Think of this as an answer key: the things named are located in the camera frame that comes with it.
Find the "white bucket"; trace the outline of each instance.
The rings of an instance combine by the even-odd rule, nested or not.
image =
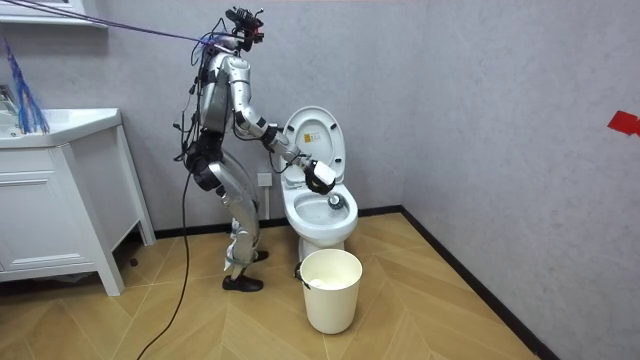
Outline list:
[[[304,259],[296,277],[303,283],[307,317],[316,330],[347,330],[356,313],[361,276],[358,258],[343,250],[319,250]]]

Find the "window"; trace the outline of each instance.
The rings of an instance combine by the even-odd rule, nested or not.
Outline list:
[[[57,9],[73,11],[83,15],[97,16],[94,0],[35,0],[38,3]],[[69,24],[96,25],[90,21],[70,19],[59,15],[49,14],[35,9],[28,9],[0,0],[0,22],[3,23],[33,23],[33,24]]]

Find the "robot leg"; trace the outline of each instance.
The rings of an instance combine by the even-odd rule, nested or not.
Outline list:
[[[221,161],[210,163],[208,170],[208,174],[203,175],[210,176],[211,181],[217,183],[216,194],[238,223],[232,229],[232,238],[235,239],[227,254],[227,261],[233,265],[232,273],[225,277],[222,286],[225,290],[258,291],[263,287],[262,281],[245,276],[244,271],[254,261],[263,260],[268,255],[256,252],[260,242],[258,202],[248,174],[226,153]]]

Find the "bucket rim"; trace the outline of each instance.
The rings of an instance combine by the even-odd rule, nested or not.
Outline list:
[[[320,252],[338,252],[338,253],[349,254],[352,259],[355,259],[358,262],[358,271],[359,271],[359,273],[358,273],[357,280],[352,282],[348,286],[346,286],[344,288],[341,288],[341,289],[320,289],[320,288],[317,288],[317,287],[311,285],[309,283],[309,281],[307,281],[304,278],[304,275],[302,275],[302,268],[304,267],[304,263],[305,263],[305,261],[307,261],[307,259],[312,257],[314,254],[318,254]],[[300,263],[300,278],[302,279],[302,281],[305,284],[309,284],[309,286],[311,286],[312,288],[317,289],[317,290],[322,290],[322,291],[341,291],[341,290],[344,290],[344,289],[348,289],[348,288],[352,287],[353,285],[357,284],[360,281],[360,279],[362,279],[362,272],[363,272],[362,270],[363,270],[362,269],[362,262],[360,261],[360,259],[358,259],[357,256],[353,255],[352,253],[350,253],[348,251],[345,251],[345,250],[340,250],[340,249],[322,249],[322,250],[314,251],[313,253],[309,254],[309,256],[307,256],[304,260],[302,260],[302,263]]]

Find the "electrical outlet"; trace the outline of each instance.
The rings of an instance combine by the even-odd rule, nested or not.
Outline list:
[[[273,179],[271,173],[258,173],[258,186],[272,186]]]

